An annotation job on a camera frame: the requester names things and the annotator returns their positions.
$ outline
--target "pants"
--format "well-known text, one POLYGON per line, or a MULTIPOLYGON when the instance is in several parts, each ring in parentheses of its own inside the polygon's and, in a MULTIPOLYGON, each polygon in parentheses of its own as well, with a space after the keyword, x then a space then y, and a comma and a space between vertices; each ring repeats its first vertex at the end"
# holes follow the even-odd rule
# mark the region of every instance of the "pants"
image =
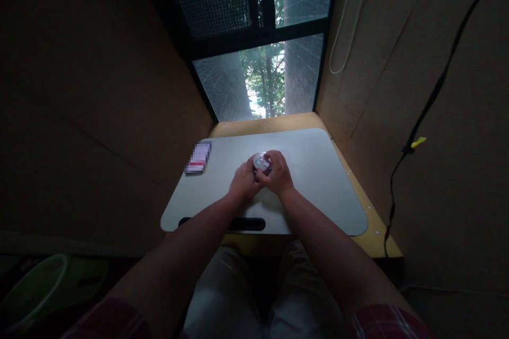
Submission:
POLYGON ((262 325, 239 253, 220 247, 199 279, 184 323, 192 338, 343 337, 339 308, 300 241, 290 243, 278 275, 279 293, 262 325))

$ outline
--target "window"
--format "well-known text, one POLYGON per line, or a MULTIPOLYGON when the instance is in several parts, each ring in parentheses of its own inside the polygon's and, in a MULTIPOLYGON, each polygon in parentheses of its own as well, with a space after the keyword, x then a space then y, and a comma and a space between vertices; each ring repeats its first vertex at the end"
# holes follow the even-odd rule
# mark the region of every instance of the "window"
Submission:
POLYGON ((323 34, 193 61, 220 122, 313 111, 323 34))
POLYGON ((153 0, 216 121, 314 110, 334 0, 153 0))

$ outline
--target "red plaid sleeve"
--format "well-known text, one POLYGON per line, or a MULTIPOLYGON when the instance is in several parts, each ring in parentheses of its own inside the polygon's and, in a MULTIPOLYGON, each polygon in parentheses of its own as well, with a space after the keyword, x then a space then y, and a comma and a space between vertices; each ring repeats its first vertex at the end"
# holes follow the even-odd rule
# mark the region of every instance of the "red plaid sleeve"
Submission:
POLYGON ((349 337, 359 339, 432 339, 428 327, 410 313, 392 305, 371 305, 347 323, 349 337))
POLYGON ((151 338, 145 318, 131 305, 109 298, 95 305, 62 339, 151 338))

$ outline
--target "small object in hands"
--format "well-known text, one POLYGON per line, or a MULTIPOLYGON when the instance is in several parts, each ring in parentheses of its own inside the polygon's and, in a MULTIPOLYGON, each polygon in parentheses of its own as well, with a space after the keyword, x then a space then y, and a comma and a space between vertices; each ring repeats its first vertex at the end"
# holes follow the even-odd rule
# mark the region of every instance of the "small object in hands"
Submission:
POLYGON ((264 155, 265 152, 257 153, 253 158, 253 171, 254 171, 254 178, 258 182, 258 179, 256 178, 256 170, 257 168, 261 169, 262 172, 268 176, 270 171, 272 171, 272 163, 270 162, 270 158, 266 158, 264 155))
POLYGON ((201 141, 195 145, 192 151, 191 159, 187 163, 184 172, 186 174, 201 174, 205 171, 205 164, 207 164, 212 149, 211 141, 201 141))

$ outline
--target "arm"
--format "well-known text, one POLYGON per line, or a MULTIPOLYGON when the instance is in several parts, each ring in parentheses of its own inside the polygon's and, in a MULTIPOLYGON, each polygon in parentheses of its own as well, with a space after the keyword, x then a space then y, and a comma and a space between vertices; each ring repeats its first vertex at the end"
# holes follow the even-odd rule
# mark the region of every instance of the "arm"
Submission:
POLYGON ((392 304, 417 317, 374 261, 295 189, 284 156, 279 151, 269 151, 266 156, 272 161, 272 172, 264 176, 258 170, 257 178, 278 195, 288 225, 301 239, 345 319, 378 303, 392 304))
POLYGON ((107 297, 134 306, 155 337, 170 337, 232 219, 261 188, 255 182, 251 157, 236 170, 225 197, 169 234, 124 275, 107 297))

